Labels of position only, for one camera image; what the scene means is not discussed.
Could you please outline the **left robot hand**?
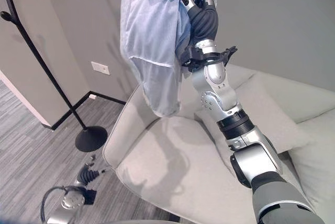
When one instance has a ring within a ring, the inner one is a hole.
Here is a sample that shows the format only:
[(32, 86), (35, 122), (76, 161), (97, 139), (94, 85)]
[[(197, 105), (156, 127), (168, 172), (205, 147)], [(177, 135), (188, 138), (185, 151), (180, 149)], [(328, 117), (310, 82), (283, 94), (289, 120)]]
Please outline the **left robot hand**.
[(89, 160), (82, 166), (78, 175), (76, 176), (76, 184), (80, 186), (87, 186), (90, 182), (94, 181), (100, 175), (106, 173), (106, 169), (92, 170), (96, 161), (96, 155), (90, 156)]

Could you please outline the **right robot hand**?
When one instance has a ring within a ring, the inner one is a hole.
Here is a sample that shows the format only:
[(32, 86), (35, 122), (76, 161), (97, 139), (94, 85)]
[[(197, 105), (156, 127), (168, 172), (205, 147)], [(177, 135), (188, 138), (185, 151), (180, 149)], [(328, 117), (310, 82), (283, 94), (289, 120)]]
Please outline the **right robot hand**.
[(213, 43), (218, 30), (215, 0), (180, 0), (191, 24), (190, 42), (197, 48), (203, 41)]

